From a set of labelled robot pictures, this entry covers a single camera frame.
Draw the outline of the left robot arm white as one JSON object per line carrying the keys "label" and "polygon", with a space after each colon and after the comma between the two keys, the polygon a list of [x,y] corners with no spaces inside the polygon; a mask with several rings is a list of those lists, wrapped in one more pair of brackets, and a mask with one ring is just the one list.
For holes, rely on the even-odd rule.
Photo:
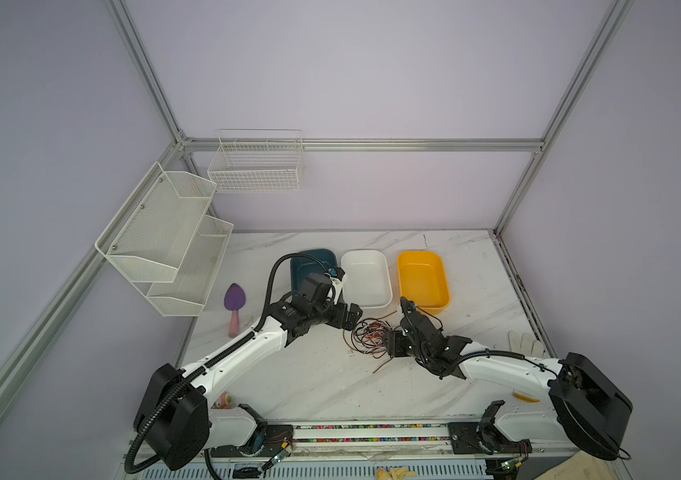
{"label": "left robot arm white", "polygon": [[324,267],[278,301],[266,300],[258,323],[206,357],[182,368],[154,371],[134,418],[124,470],[140,473],[162,462],[178,470],[200,453],[232,447],[254,456],[266,446],[268,422],[248,404],[228,409],[214,403],[254,365],[326,324],[350,331],[361,309],[341,299],[345,271]]}

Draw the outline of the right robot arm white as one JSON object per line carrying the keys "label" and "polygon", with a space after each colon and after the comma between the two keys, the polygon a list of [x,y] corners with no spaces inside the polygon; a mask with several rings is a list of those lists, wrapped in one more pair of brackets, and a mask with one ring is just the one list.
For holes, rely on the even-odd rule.
{"label": "right robot arm white", "polygon": [[432,315],[401,298],[402,318],[386,337],[392,358],[411,357],[430,374],[487,381],[510,389],[528,404],[510,408],[493,400],[474,427],[472,443],[484,454],[533,442],[568,442],[601,460],[628,460],[622,447],[633,411],[627,396],[587,357],[542,358],[487,347],[468,337],[446,336]]}

